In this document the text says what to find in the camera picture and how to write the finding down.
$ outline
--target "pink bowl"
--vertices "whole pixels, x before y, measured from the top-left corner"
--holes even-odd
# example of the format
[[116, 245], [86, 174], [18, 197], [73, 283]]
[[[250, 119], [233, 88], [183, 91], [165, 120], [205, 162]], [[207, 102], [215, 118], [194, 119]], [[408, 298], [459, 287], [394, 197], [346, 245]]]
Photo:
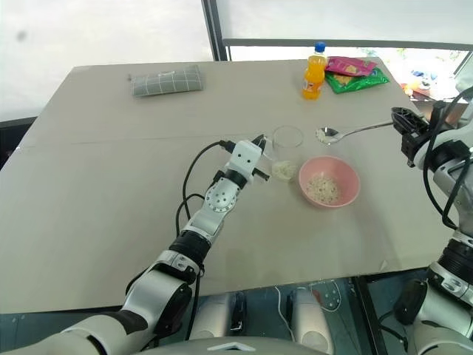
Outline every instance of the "pink bowl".
[[[334, 179], [340, 189], [340, 198], [336, 203], [329, 205], [309, 197], [306, 186], [309, 180], [315, 175], [327, 176]], [[299, 185], [302, 194], [310, 203], [314, 206], [327, 209], [349, 205], [356, 199], [360, 192], [360, 178], [355, 170], [342, 159], [329, 156], [315, 157], [306, 161], [299, 170]]]

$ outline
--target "beige table surface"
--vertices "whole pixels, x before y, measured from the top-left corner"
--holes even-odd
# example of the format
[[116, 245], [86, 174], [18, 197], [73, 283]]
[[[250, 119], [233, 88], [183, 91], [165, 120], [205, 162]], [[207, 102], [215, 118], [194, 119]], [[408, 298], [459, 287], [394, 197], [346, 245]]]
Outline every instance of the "beige table surface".
[[[79, 67], [66, 77], [0, 172], [0, 313], [121, 304], [128, 281], [175, 236], [174, 213], [196, 153], [282, 124], [304, 131], [306, 158], [349, 162], [361, 193], [351, 206], [319, 210], [295, 184], [245, 187], [205, 260], [202, 294], [438, 258], [449, 232], [392, 127], [330, 147], [315, 140], [320, 126], [349, 129], [389, 120], [394, 106], [415, 109], [394, 81], [343, 95], [325, 85], [319, 100], [305, 101], [305, 61], [199, 65], [203, 91], [149, 98], [130, 95], [129, 75], [183, 64]], [[188, 192], [204, 192], [228, 158], [221, 149], [206, 154]], [[261, 167], [268, 171], [268, 162]]]

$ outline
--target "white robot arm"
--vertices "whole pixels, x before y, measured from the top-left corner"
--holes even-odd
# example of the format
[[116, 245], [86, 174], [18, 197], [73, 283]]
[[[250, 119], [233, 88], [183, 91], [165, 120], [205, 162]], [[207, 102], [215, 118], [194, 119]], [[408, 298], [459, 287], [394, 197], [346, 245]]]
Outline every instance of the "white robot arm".
[[169, 249], [132, 283], [122, 309], [87, 318], [38, 344], [6, 354], [130, 355], [155, 337], [177, 331], [191, 300], [189, 285], [201, 272], [203, 260], [239, 192], [255, 174], [269, 178], [256, 168], [264, 145], [263, 136], [231, 144], [231, 159], [205, 194], [202, 208]]
[[455, 230], [452, 239], [440, 259], [429, 266], [428, 280], [409, 282], [395, 304], [396, 318], [404, 325], [414, 325], [409, 355], [473, 354], [473, 171], [469, 169], [473, 104], [456, 126], [444, 123], [448, 114], [442, 101], [434, 104], [430, 122], [408, 109], [392, 109], [408, 165], [423, 170], [424, 182], [427, 170], [432, 171], [434, 182], [459, 216], [456, 226], [448, 220], [449, 206], [442, 210], [437, 205], [442, 221]]

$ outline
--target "cable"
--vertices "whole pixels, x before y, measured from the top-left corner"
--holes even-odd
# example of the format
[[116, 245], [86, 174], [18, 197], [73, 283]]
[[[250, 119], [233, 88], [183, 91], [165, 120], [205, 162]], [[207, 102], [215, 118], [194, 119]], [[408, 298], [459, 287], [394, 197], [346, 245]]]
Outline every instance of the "cable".
[[385, 314], [383, 314], [381, 317], [378, 318], [378, 322], [381, 324], [386, 318], [391, 317], [393, 314], [394, 314], [393, 310], [386, 312]]
[[468, 174], [469, 168], [470, 168], [470, 157], [468, 156], [467, 158], [465, 158], [465, 165], [463, 165], [463, 169], [461, 169], [461, 173], [458, 176], [457, 181], [455, 181], [455, 185], [453, 186], [449, 199], [446, 201], [445, 209], [443, 210], [443, 214], [442, 214], [443, 224], [445, 224], [446, 221], [449, 219], [450, 209], [455, 201], [455, 198], [457, 197], [461, 184], [464, 182], [465, 177]]
[[189, 201], [191, 198], [193, 197], [200, 197], [202, 199], [204, 199], [204, 197], [201, 195], [201, 194], [190, 194], [189, 196], [187, 196], [183, 202], [180, 203], [179, 207], [177, 207], [177, 211], [176, 211], [176, 218], [175, 218], [175, 223], [176, 223], [176, 236], [179, 236], [179, 233], [180, 233], [180, 228], [179, 228], [179, 216], [180, 216], [180, 211], [181, 209], [183, 209], [183, 206], [187, 203], [187, 201]]
[[290, 329], [289, 323], [287, 323], [287, 320], [285, 319], [285, 317], [282, 315], [282, 312], [281, 312], [281, 291], [279, 290], [279, 288], [277, 286], [274, 286], [274, 288], [278, 292], [278, 313], [279, 313], [279, 316], [281, 317], [281, 319], [284, 322], [287, 330], [289, 331], [290, 338], [293, 340], [293, 342], [295, 342], [296, 340], [294, 338], [294, 333]]
[[383, 314], [381, 317], [378, 318], [378, 322], [379, 322], [379, 328], [383, 331], [386, 331], [388, 332], [389, 334], [393, 335], [394, 337], [398, 338], [399, 341], [402, 343], [402, 345], [404, 346], [404, 351], [407, 352], [407, 348], [409, 347], [409, 343], [407, 341], [407, 338], [406, 337], [403, 337], [402, 335], [400, 335], [397, 331], [391, 329], [391, 328], [388, 328], [386, 327], [385, 325], [383, 325], [383, 321], [392, 316], [394, 314], [394, 311], [389, 311], [389, 312], [386, 312], [385, 314]]
[[406, 337], [403, 337], [397, 331], [394, 331], [391, 328], [386, 327], [385, 325], [380, 325], [379, 328], [381, 328], [381, 330], [383, 330], [383, 331], [388, 332], [389, 334], [393, 335], [394, 337], [398, 338], [399, 341], [402, 343], [402, 345], [404, 347], [404, 351], [407, 352], [407, 349], [409, 348], [409, 343], [408, 343]]
[[199, 160], [199, 158], [202, 156], [202, 154], [207, 152], [210, 148], [212, 148], [214, 146], [219, 146], [223, 143], [225, 143], [225, 142], [224, 141], [214, 142], [214, 143], [209, 144], [208, 146], [206, 146], [204, 149], [202, 149], [199, 152], [199, 154], [196, 155], [196, 157], [194, 158], [194, 160], [191, 163], [191, 166], [189, 167], [189, 169], [187, 171], [187, 174], [186, 174], [186, 177], [184, 178], [184, 183], [183, 183], [183, 202], [184, 202], [184, 207], [185, 207], [186, 215], [187, 215], [188, 219], [191, 218], [191, 212], [189, 211], [189, 207], [188, 207], [187, 201], [186, 201], [186, 198], [187, 198], [186, 187], [187, 187], [187, 181], [189, 180], [189, 176], [191, 176], [192, 169], [194, 168], [195, 163]]
[[199, 301], [199, 290], [200, 290], [200, 272], [197, 275], [195, 281], [195, 292], [194, 292], [194, 303], [192, 304], [191, 319], [189, 320], [189, 325], [187, 327], [186, 340], [189, 340], [191, 337], [192, 327], [194, 326], [195, 314], [197, 313], [197, 303]]
[[[453, 101], [445, 109], [445, 111], [443, 112], [442, 117], [438, 120], [437, 124], [435, 125], [435, 128], [432, 131], [432, 135], [431, 135], [431, 138], [430, 138], [430, 141], [429, 141], [429, 145], [427, 146], [426, 156], [425, 156], [424, 162], [423, 162], [423, 169], [422, 169], [423, 184], [425, 186], [425, 189], [426, 189], [427, 195], [429, 196], [429, 199], [431, 200], [431, 202], [434, 205], [435, 209], [437, 209], [437, 211], [441, 215], [443, 215], [443, 210], [439, 206], [439, 204], [437, 203], [434, 195], [432, 194], [432, 190], [430, 189], [430, 184], [429, 184], [428, 171], [429, 171], [429, 160], [431, 158], [430, 155], [432, 153], [432, 150], [433, 150], [433, 147], [434, 147], [434, 144], [435, 144], [435, 139], [437, 138], [441, 127], [445, 123], [446, 118], [450, 115], [450, 112], [454, 109], [454, 106], [457, 104], [457, 102], [463, 96], [470, 95], [471, 93], [473, 93], [473, 87], [469, 87], [468, 89], [465, 89], [460, 94], [458, 94], [457, 97], [455, 97], [453, 99]], [[442, 221], [444, 221], [443, 224], [445, 224], [447, 227], [449, 227], [451, 229], [455, 230], [457, 228], [457, 226], [452, 222], [452, 220], [450, 220], [448, 218], [448, 216], [446, 218], [442, 218]]]

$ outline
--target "bottle label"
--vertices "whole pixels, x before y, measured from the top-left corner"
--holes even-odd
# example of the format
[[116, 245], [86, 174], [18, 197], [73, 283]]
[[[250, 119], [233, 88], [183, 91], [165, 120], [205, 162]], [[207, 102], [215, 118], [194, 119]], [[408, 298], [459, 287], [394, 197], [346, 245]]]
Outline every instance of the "bottle label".
[[313, 92], [314, 91], [314, 83], [311, 83], [310, 81], [307, 81], [304, 79], [304, 82], [302, 83], [302, 89]]

